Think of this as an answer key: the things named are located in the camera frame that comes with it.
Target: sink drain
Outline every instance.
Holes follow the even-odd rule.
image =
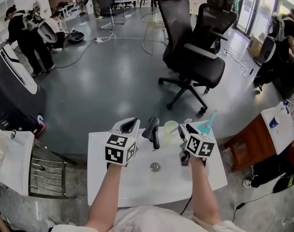
[[[152,171],[152,172],[158,172],[158,171],[160,171],[160,169],[161,169],[161,166],[160,166],[160,164],[158,164],[157,162],[154,162],[154,163],[152,163],[151,165],[150,165],[150,170]]]

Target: chair armrest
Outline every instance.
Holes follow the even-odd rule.
[[[208,33],[213,34],[214,36],[216,36],[216,37],[218,37],[218,38],[220,38],[222,40],[227,41],[227,39],[222,34],[220,34],[220,33],[217,33],[217,32],[212,31],[212,30],[208,30]]]
[[[186,48],[186,49],[188,49],[188,50],[190,50],[192,52],[195,52],[195,53],[197,53],[197,54],[199,54],[199,55],[201,55],[203,57],[209,58],[209,59],[216,59],[217,58],[217,56],[215,54],[212,54],[211,52],[208,52],[208,51],[206,51],[206,50],[204,50],[202,48],[199,48],[199,47],[194,46],[194,45],[189,44],[189,43],[185,44],[184,48]]]

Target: black faucet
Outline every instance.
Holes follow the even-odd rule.
[[[157,136],[159,123],[160,123],[160,120],[157,117],[151,117],[149,119],[146,129],[142,133],[142,136],[144,138],[149,138],[149,141],[153,142],[154,149],[160,148],[160,143],[158,141],[158,136]]]

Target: concrete floor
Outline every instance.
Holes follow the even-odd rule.
[[[135,10],[129,10],[127,14],[132,16],[126,19],[125,25],[115,25],[113,37],[143,38],[146,24],[141,16],[147,10],[134,14]],[[141,40],[88,42],[95,37],[110,36],[108,31],[99,29],[108,22],[108,19],[95,22],[92,15],[66,22],[67,28],[75,27],[83,32],[86,41],[53,54],[56,66],[74,62],[89,44],[90,47],[76,64],[37,78],[47,93],[46,130],[39,140],[57,152],[86,157],[88,134],[108,131],[124,118],[136,116],[144,128],[152,116],[157,116],[163,126],[168,120],[206,120],[214,109],[218,109],[218,116],[212,128],[219,140],[238,133],[262,110],[276,106],[281,99],[273,84],[265,85],[260,95],[255,94],[252,81],[257,66],[249,78],[243,78],[238,63],[230,56],[220,56],[225,59],[226,67],[219,85],[207,95],[203,94],[204,87],[196,88],[209,106],[204,116],[197,116],[201,104],[190,91],[169,111],[166,104],[180,88],[157,83],[159,77],[178,77],[162,61],[166,46],[153,42],[154,55],[150,56],[143,51]],[[160,40],[160,29],[154,29],[154,34],[154,39]],[[252,62],[246,50],[248,40],[233,29],[226,36],[229,40],[223,42],[223,48],[230,46]],[[147,42],[146,46],[151,49],[151,44]]]
[[[116,25],[117,37],[143,38],[146,25],[141,22],[138,11],[129,17],[125,25]],[[67,27],[76,27],[85,34],[86,40],[109,36],[109,32],[99,26],[107,21],[95,22],[92,15],[66,22]],[[251,61],[247,53],[248,41],[230,29],[226,36],[231,46]],[[86,157],[88,133],[107,131],[123,118],[137,116],[141,126],[146,125],[151,116],[159,117],[161,125],[168,120],[182,122],[186,118],[193,121],[208,119],[214,109],[218,116],[212,126],[216,138],[222,139],[239,132],[259,112],[274,107],[280,101],[280,95],[273,84],[264,86],[260,95],[256,95],[252,80],[258,70],[255,67],[249,78],[242,77],[239,64],[230,56],[225,59],[226,68],[220,84],[203,99],[209,109],[203,117],[197,117],[201,105],[190,92],[186,92],[171,111],[166,109],[178,88],[174,85],[159,86],[161,76],[174,76],[162,61],[165,46],[154,43],[154,55],[146,54],[140,40],[115,39],[106,43],[92,43],[76,64],[57,69],[43,75],[37,81],[47,92],[46,131],[41,141],[54,150]],[[75,61],[89,42],[69,46],[54,55],[57,66]],[[203,93],[204,88],[197,89]],[[242,202],[254,200],[272,191],[275,181],[259,188],[244,189],[241,185],[249,171],[231,173],[230,152],[222,152],[222,159],[228,185],[214,193],[219,202],[223,219],[232,220],[234,209]],[[51,218],[57,223],[74,221],[84,225],[87,219],[87,178],[86,170],[68,168],[67,195],[76,195],[75,200],[46,200],[21,197],[10,189],[0,189],[0,209],[13,224],[27,231],[45,232],[48,230],[45,219]],[[161,205],[161,207],[181,212],[187,200]],[[259,201],[246,204],[236,213],[235,224],[248,232],[292,231],[294,224],[285,218],[294,216],[294,186],[278,194],[269,195]]]

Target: black office chair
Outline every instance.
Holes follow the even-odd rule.
[[[203,105],[199,112],[205,113],[208,107],[194,87],[216,87],[224,73],[225,62],[215,54],[190,44],[193,34],[189,0],[158,0],[158,4],[169,39],[163,61],[168,68],[179,72],[183,79],[159,78],[159,84],[165,81],[181,87],[167,108],[170,110],[177,99],[190,90]]]
[[[233,4],[234,0],[207,0],[201,4],[191,43],[217,54],[221,49],[220,40],[227,41],[223,34],[237,19]]]
[[[110,16],[112,28],[114,24],[124,24],[126,22],[125,9],[123,3],[118,3],[118,6],[121,5],[121,8],[117,8],[117,4],[113,0],[97,0],[100,6],[100,15],[101,16]],[[114,22],[113,17],[123,13],[123,22]],[[101,29],[108,29],[106,26],[102,26]]]

